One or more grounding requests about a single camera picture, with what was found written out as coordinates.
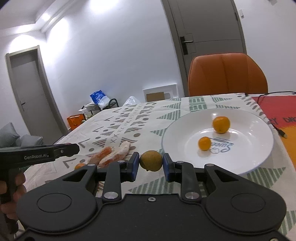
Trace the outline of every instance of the screw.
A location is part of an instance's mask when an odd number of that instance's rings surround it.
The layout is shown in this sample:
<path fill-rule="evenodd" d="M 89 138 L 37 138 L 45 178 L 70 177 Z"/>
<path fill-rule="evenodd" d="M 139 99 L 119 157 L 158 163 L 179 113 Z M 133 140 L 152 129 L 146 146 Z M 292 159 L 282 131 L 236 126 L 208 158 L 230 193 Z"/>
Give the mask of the screw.
<path fill-rule="evenodd" d="M 185 198 L 187 199 L 198 199 L 200 195 L 197 192 L 188 192 L 185 194 Z"/>
<path fill-rule="evenodd" d="M 107 198 L 107 199 L 115 199 L 118 197 L 118 193 L 117 192 L 106 192 L 104 194 L 104 198 Z"/>
<path fill-rule="evenodd" d="M 148 201 L 150 201 L 150 202 L 155 202 L 155 201 L 156 201 L 156 198 L 155 198 L 155 197 L 149 197 L 149 198 L 148 198 Z"/>

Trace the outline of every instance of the patterned tablecloth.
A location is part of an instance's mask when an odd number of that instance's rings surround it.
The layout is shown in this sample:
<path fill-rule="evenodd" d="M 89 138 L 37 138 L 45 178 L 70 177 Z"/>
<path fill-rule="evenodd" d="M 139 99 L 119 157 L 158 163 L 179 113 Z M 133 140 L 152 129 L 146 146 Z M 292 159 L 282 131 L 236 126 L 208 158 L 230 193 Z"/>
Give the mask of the patterned tablecloth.
<path fill-rule="evenodd" d="M 279 193 L 287 205 L 287 214 L 279 231 L 291 240 L 296 240 L 296 177 L 293 164 L 276 130 L 270 125 L 258 104 L 244 94 L 223 94 L 174 98 L 148 102 L 128 107 L 104 110 L 76 128 L 60 143 L 78 143 L 80 152 L 73 157 L 30 167 L 26 172 L 25 186 L 28 190 L 41 186 L 74 170 L 76 164 L 87 163 L 94 153 L 104 146 L 118 147 L 123 141 L 131 143 L 129 159 L 134 151 L 142 154 L 147 150 L 161 149 L 161 138 L 167 127 L 193 111 L 209 108 L 234 108 L 249 111 L 269 124 L 275 137 L 271 156 L 256 170 L 245 175 L 253 182 Z M 102 194 L 104 184 L 100 183 L 97 196 Z M 122 192 L 137 194 L 179 193 L 180 184 L 165 182 L 163 169 L 147 172 L 139 167 L 136 181 L 123 183 Z"/>

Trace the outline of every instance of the door frame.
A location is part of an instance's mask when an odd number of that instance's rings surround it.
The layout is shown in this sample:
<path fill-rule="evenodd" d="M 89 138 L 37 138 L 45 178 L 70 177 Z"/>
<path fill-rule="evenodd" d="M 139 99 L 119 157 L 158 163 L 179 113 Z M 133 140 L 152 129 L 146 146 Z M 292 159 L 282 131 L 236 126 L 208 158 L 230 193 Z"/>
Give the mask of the door frame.
<path fill-rule="evenodd" d="M 56 104 L 56 102 L 54 100 L 52 91 L 50 89 L 50 85 L 49 85 L 49 82 L 48 82 L 48 79 L 47 79 L 47 76 L 46 76 L 46 72 L 45 72 L 45 68 L 44 68 L 44 65 L 43 65 L 39 45 L 37 45 L 35 47 L 32 47 L 32 48 L 27 48 L 27 49 L 24 49 L 24 50 L 20 50 L 20 51 L 17 51 L 17 52 L 7 53 L 6 56 L 5 56 L 11 87 L 12 87 L 12 90 L 13 90 L 17 105 L 19 107 L 19 110 L 21 110 L 22 105 L 21 105 L 19 96 L 17 94 L 17 85 L 16 85 L 16 81 L 15 81 L 15 79 L 13 77 L 10 58 L 11 57 L 20 57 L 20 56 L 30 54 L 30 53 L 34 53 L 37 56 L 37 63 L 36 63 L 37 64 L 37 69 L 38 69 L 41 85 L 42 85 L 43 91 L 45 93 L 45 97 L 47 99 L 50 110 L 52 111 L 52 114 L 53 114 L 53 116 L 55 118 L 55 121 L 57 122 L 57 125 L 58 125 L 61 133 L 63 135 L 67 135 L 68 134 L 68 129 L 67 129 L 67 127 L 66 127 L 66 125 L 65 125 L 65 123 L 63 121 L 63 118 L 62 118 L 62 116 L 61 116 L 61 114 L 59 112 L 59 109 L 58 109 L 57 104 Z"/>
<path fill-rule="evenodd" d="M 242 24 L 240 22 L 240 17 L 239 17 L 239 14 L 237 12 L 237 8 L 236 8 L 236 5 L 234 3 L 234 0 L 230 0 L 230 1 L 231 1 L 233 10 L 234 10 L 234 14 L 236 15 L 236 18 L 237 18 L 237 22 L 238 22 L 238 26 L 239 26 L 239 32 L 240 32 L 241 38 L 242 38 L 243 50 L 244 50 L 244 53 L 247 54 L 246 43 L 245 43 L 245 40 L 244 40 L 244 32 L 242 30 Z M 189 96 L 189 93 L 188 93 L 188 80 L 187 80 L 188 76 L 187 76 L 187 73 L 186 73 L 186 67 L 185 67 L 185 61 L 184 61 L 184 58 L 183 58 L 182 46 L 181 46 L 180 41 L 179 41 L 180 37 L 178 35 L 178 31 L 177 31 L 177 28 L 176 28 L 176 24 L 175 24 L 175 21 L 174 21 L 172 10 L 170 8 L 169 1 L 168 0 L 161 0 L 161 2 L 162 2 L 162 5 L 163 5 L 163 9 L 165 11 L 165 15 L 166 15 L 168 25 L 169 25 L 169 28 L 170 28 L 170 32 L 171 32 L 171 36 L 172 36 L 172 40 L 173 40 L 175 50 L 176 50 L 176 55 L 177 55 L 177 59 L 178 59 L 178 64 L 179 64 L 180 74 L 181 74 L 181 79 L 182 79 L 182 84 L 183 84 L 184 95 L 185 95 L 185 97 L 188 97 Z"/>

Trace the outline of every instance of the table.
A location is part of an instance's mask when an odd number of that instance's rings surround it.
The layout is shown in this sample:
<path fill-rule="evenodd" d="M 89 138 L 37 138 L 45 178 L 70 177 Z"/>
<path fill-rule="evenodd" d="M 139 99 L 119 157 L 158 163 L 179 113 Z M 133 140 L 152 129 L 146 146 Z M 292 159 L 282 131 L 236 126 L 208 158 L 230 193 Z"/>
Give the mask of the table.
<path fill-rule="evenodd" d="M 270 122 L 288 136 L 281 140 L 296 167 L 296 96 L 287 93 L 276 96 L 273 94 L 262 96 L 259 101 Z"/>
<path fill-rule="evenodd" d="M 76 164 L 87 163 L 89 157 L 104 146 L 118 147 L 123 141 L 129 141 L 134 151 L 142 154 L 147 150 L 157 150 L 161 154 L 161 138 L 167 127 L 193 111 L 209 108 L 234 108 L 249 111 L 263 119 L 274 134 L 275 142 L 270 157 L 256 170 L 244 177 L 278 192 L 285 200 L 287 214 L 279 231 L 291 240 L 296 240 L 296 177 L 293 164 L 281 142 L 278 133 L 270 124 L 260 106 L 244 93 L 213 96 L 195 96 L 173 98 L 164 101 L 148 102 L 104 110 L 80 125 L 60 143 L 78 143 L 80 152 L 73 157 L 30 167 L 26 172 L 25 186 L 31 190 L 74 170 Z M 104 184 L 99 184 L 97 196 L 102 194 Z M 167 183 L 163 169 L 147 172 L 139 167 L 136 181 L 123 183 L 122 193 L 169 194 L 179 193 L 179 183 Z"/>

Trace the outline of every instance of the white plate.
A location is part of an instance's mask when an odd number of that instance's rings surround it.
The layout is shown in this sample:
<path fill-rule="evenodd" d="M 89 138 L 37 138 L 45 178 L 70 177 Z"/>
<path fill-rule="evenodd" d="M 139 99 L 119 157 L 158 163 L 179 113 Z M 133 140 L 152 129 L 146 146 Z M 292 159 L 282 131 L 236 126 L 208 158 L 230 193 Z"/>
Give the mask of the white plate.
<path fill-rule="evenodd" d="M 212 127 L 217 116 L 230 120 L 230 129 L 218 134 Z M 212 146 L 201 151 L 201 137 L 211 138 Z M 186 114 L 173 122 L 162 138 L 162 148 L 173 161 L 186 161 L 204 168 L 213 163 L 235 174 L 254 170 L 270 155 L 274 137 L 269 126 L 256 115 L 237 109 L 215 108 Z"/>

